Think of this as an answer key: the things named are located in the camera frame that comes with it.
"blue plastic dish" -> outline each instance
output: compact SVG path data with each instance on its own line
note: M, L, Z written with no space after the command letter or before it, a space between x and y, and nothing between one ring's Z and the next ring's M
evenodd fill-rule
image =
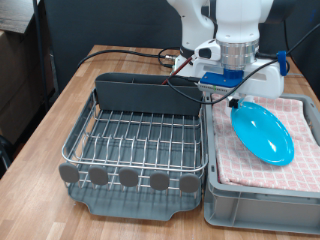
M292 138L285 126L267 109L239 101L232 109L232 126L243 144L261 160L284 166L294 157Z

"gray plastic bin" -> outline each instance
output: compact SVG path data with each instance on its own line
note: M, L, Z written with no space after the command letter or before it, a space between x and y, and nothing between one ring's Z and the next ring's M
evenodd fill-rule
M320 144L320 115L312 100L283 94L303 102L304 115ZM218 182L212 123L212 107L206 106L209 147L204 217L217 226L320 234L320 193L232 186Z

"dish rack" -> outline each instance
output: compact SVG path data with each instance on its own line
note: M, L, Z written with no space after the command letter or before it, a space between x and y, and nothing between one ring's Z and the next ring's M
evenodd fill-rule
M140 219L169 220L197 207L208 162L200 106L198 115L103 110L100 96L91 93L62 148L71 198L96 215Z

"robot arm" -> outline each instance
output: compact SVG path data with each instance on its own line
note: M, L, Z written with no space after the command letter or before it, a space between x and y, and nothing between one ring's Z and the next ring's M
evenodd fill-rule
M201 43L213 38L212 21L201 14L201 8L210 3L208 0L167 0L181 17L182 46L181 54L188 58Z
M198 13L204 2L198 1L199 4L193 5L195 1L175 1L179 7L197 7L198 11L195 12ZM281 22L291 13L294 2L295 0L211 0L210 9L215 11L211 11L210 17L218 25L216 39L209 38L198 46L195 49L193 66L187 66L192 68L192 71L182 71L179 75L201 78L199 88L201 89L202 84L202 90L208 89L209 85L212 92L225 94L232 90L244 76L268 62L256 59L260 38L259 23ZM189 27L189 24L193 26L190 22L183 21L182 24L184 33L193 29ZM201 24L194 30L195 33L207 31L199 27ZM192 39L195 36L191 34L192 31L183 34L183 43L192 41L186 40L186 37ZM176 68L182 62L176 62ZM277 98L282 94L283 88L284 79L280 75L279 64L274 63L250 77L237 93Z

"pink towel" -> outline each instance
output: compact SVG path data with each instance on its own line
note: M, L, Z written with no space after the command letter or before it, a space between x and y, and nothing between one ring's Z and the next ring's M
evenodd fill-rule
M226 101L213 107L214 131L220 182L262 188L320 192L320 147L303 115L303 103L289 99L255 97L285 125L294 142L294 159L283 167L253 155L234 132L224 113Z

